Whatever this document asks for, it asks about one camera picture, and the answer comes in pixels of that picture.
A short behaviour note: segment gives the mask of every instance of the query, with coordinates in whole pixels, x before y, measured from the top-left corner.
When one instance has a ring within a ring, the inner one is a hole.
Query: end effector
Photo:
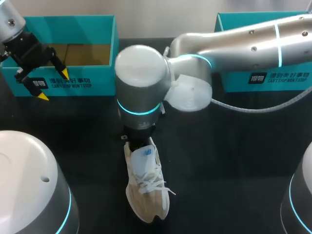
[[[68,80],[66,66],[57,57],[54,48],[38,41],[36,36],[25,31],[25,19],[17,12],[9,0],[0,1],[0,42],[4,45],[6,54],[0,61],[11,57],[20,67],[15,75],[31,95],[48,100],[44,93],[29,79],[28,74],[34,69],[45,66],[49,61],[63,79]]]

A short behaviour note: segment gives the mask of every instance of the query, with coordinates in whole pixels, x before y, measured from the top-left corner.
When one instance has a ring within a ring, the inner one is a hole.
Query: teal cardboard box
[[[52,66],[40,67],[29,77],[49,96],[113,96],[115,95],[115,58],[118,33],[115,16],[25,17],[26,31],[48,44],[109,45],[106,65],[67,66],[69,81],[61,78]],[[17,97],[31,96],[16,82],[18,67],[11,59],[1,64],[1,72]]]
[[[305,13],[304,11],[219,13],[214,31],[220,32]],[[249,84],[250,79],[256,79],[260,74],[263,76],[261,79],[264,79],[262,84]],[[226,72],[221,73],[221,79],[225,92],[305,90],[312,86],[312,62],[252,72]]]

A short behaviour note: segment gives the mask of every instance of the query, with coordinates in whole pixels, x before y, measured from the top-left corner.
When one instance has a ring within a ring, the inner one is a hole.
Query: white sneaker
[[[126,195],[132,210],[146,223],[151,223],[155,216],[166,218],[170,206],[168,191],[173,193],[165,187],[157,147],[151,137],[149,143],[133,153],[128,142],[124,146],[129,176]]]

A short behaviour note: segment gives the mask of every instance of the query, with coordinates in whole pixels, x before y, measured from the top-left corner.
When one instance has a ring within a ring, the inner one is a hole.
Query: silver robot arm
[[[183,34],[172,42],[170,58],[148,46],[130,46],[115,64],[122,122],[133,130],[151,128],[163,100],[182,111],[205,108],[212,100],[213,72],[311,61],[311,32],[312,15],[306,14],[218,33]]]
[[[186,33],[170,46],[171,57],[201,55],[213,72],[249,71],[312,60],[312,15],[272,20],[228,31]]]

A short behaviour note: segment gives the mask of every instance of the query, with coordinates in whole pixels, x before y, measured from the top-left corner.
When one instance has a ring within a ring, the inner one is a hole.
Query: box logo
[[[48,89],[48,84],[44,78],[30,78],[33,84],[40,89]]]
[[[249,84],[263,84],[266,76],[267,76],[266,72],[251,73],[248,83]]]

